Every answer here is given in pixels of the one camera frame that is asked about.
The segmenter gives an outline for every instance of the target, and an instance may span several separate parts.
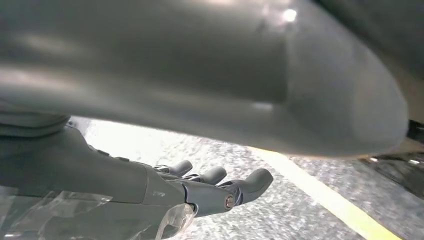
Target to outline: clear plastic film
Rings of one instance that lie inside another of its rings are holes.
[[[184,232],[192,224],[194,217],[195,213],[192,207],[186,203],[172,207],[163,217],[155,240],[161,240],[163,237],[170,238]],[[165,228],[170,229],[166,235],[164,235]]]
[[[73,218],[112,199],[99,194],[70,191],[52,191],[43,198],[8,192],[0,192],[0,227],[4,240],[44,240],[44,228],[51,218]]]
[[[186,203],[176,205],[165,213],[158,228],[149,226],[126,240],[162,240],[171,238],[184,232],[193,222],[195,216],[196,213],[190,205]],[[150,235],[152,229],[157,229],[155,235]]]

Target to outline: gray floor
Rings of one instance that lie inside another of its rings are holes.
[[[263,197],[227,214],[196,218],[175,240],[363,239],[244,146],[111,122],[76,121],[89,144],[112,156],[149,165],[189,160],[193,173],[223,166],[228,171],[225,180],[243,179],[257,168],[272,172],[274,182]],[[399,237],[424,239],[424,201],[358,161],[291,160]]]

